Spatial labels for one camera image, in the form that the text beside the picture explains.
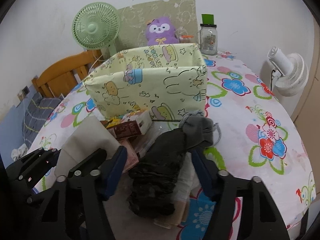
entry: plaid cloth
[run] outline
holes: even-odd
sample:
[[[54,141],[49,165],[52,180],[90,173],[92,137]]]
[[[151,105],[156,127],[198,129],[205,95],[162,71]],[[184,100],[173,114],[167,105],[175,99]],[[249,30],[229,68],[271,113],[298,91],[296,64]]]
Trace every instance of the plaid cloth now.
[[[60,98],[42,98],[39,92],[33,96],[22,121],[22,134],[28,148],[60,102]]]

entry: wooden chair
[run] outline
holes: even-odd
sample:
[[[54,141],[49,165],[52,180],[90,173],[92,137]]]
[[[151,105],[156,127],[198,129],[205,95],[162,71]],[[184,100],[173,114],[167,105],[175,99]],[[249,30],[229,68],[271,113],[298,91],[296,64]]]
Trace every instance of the wooden chair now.
[[[83,80],[88,75],[87,65],[93,64],[100,56],[100,50],[89,50],[66,57],[47,68],[39,78],[34,78],[32,84],[44,97],[59,97],[60,94],[66,96],[78,84],[72,70]]]

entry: plush toy eye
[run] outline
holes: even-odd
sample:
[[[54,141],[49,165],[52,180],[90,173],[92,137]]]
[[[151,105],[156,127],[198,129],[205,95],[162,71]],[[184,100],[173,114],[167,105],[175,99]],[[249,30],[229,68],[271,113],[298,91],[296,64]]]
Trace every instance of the plush toy eye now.
[[[167,23],[162,23],[162,24],[161,24],[161,28],[162,28],[164,31],[167,31],[167,30],[170,30],[170,25],[167,24]]]
[[[154,33],[155,31],[156,31],[156,29],[158,28],[158,26],[157,25],[155,25],[155,24],[152,24],[150,27],[149,27],[149,31],[151,32],[151,33]]]

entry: black lid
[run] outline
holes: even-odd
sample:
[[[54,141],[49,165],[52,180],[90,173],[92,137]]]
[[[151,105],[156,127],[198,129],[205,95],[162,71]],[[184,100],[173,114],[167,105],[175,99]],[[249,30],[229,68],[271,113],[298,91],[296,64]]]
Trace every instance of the black lid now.
[[[200,26],[201,27],[209,27],[209,28],[216,28],[217,27],[216,24],[203,24],[203,23],[200,23]]]

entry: drawstring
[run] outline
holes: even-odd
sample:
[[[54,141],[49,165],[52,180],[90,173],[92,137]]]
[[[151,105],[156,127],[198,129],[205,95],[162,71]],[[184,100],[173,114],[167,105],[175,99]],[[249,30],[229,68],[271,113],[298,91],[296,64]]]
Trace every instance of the drawstring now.
[[[191,115],[204,116],[204,113],[203,113],[201,110],[196,110],[196,111],[192,111],[192,112],[188,112],[188,113],[184,114],[183,117],[182,117],[182,119],[181,119],[181,121],[180,121],[180,123],[179,123],[179,128],[182,128],[182,127],[183,127],[183,125],[185,124],[185,122],[187,121],[187,119],[189,118],[189,116],[191,116]],[[213,133],[215,130],[218,131],[219,137],[218,137],[218,140],[211,145],[211,147],[216,146],[217,143],[221,140],[221,129],[220,129],[219,124],[218,124],[217,122],[214,123],[213,126],[212,126],[212,133]]]

